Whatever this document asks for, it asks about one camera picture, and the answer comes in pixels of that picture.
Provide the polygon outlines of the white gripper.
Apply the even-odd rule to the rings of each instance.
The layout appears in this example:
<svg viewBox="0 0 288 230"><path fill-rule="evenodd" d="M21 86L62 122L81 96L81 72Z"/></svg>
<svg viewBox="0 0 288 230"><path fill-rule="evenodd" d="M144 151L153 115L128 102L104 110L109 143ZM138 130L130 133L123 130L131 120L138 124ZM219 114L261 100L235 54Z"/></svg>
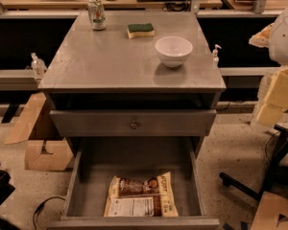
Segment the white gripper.
<svg viewBox="0 0 288 230"><path fill-rule="evenodd" d="M255 47L268 48L273 26L271 23L254 34L249 43ZM254 120L265 127L273 127L288 109L288 66L281 67L272 75L264 102L255 106Z"/></svg>

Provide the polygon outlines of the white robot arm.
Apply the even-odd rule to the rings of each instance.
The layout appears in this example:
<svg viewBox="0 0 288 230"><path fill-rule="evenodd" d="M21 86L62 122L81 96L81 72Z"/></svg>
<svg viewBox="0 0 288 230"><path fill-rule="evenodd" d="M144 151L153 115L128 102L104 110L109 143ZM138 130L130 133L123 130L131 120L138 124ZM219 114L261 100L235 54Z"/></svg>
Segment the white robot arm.
<svg viewBox="0 0 288 230"><path fill-rule="evenodd" d="M262 79L252 114L253 127L273 127L288 110L288 7L274 23L254 34L249 43L267 48L270 59L280 65L272 75Z"/></svg>

